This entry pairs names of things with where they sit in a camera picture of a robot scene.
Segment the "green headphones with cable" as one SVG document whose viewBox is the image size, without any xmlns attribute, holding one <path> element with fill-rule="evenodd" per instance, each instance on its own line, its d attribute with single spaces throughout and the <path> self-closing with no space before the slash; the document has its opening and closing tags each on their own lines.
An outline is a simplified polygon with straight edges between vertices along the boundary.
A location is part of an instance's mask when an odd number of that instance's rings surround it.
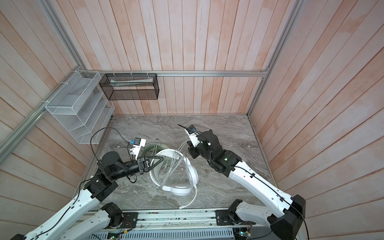
<svg viewBox="0 0 384 240">
<path fill-rule="evenodd" d="M 140 157 L 154 156 L 158 152 L 168 149 L 169 147 L 162 143 L 148 143 L 140 151 Z"/>
</svg>

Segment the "white headphones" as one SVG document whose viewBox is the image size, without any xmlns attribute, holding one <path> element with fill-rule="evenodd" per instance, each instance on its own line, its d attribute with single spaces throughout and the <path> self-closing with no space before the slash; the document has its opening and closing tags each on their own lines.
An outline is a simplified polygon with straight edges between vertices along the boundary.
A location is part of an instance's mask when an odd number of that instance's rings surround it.
<svg viewBox="0 0 384 240">
<path fill-rule="evenodd" d="M 184 202 L 179 209 L 188 209 L 195 202 L 198 195 L 199 176 L 196 168 L 192 165 L 183 152 L 187 142 L 182 143 L 176 149 L 165 149 L 155 156 L 162 156 L 165 160 L 150 171 L 153 182 L 150 195 L 152 197 L 187 197 L 194 195 L 192 200 Z"/>
</svg>

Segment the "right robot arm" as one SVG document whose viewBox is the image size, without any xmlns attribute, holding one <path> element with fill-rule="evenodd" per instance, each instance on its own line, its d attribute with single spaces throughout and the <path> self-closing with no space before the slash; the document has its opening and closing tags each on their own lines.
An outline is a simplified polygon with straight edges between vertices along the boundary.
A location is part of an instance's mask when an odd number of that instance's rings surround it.
<svg viewBox="0 0 384 240">
<path fill-rule="evenodd" d="M 279 190 L 258 175 L 237 154 L 223 149 L 212 130 L 200 132 L 191 125 L 185 129 L 189 136 L 189 153 L 193 159 L 203 157 L 216 172 L 241 184 L 264 207 L 235 200 L 228 209 L 229 219 L 235 225 L 253 222 L 269 227 L 279 239 L 294 240 L 305 224 L 306 200 Z"/>
</svg>

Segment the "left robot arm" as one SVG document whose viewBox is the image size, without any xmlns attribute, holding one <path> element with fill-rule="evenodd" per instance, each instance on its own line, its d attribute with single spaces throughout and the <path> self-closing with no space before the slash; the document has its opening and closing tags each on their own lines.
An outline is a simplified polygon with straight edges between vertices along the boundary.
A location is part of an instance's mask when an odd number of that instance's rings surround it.
<svg viewBox="0 0 384 240">
<path fill-rule="evenodd" d="M 106 153 L 98 161 L 98 170 L 89 180 L 80 183 L 72 200 L 62 209 L 29 233 L 16 234 L 14 240 L 81 240 L 98 230 L 111 227 L 122 230 L 125 220 L 115 203 L 104 205 L 90 220 L 75 222 L 90 209 L 105 200 L 117 187 L 117 180 L 153 170 L 164 161 L 160 156 L 144 156 L 123 162 L 117 152 Z"/>
</svg>

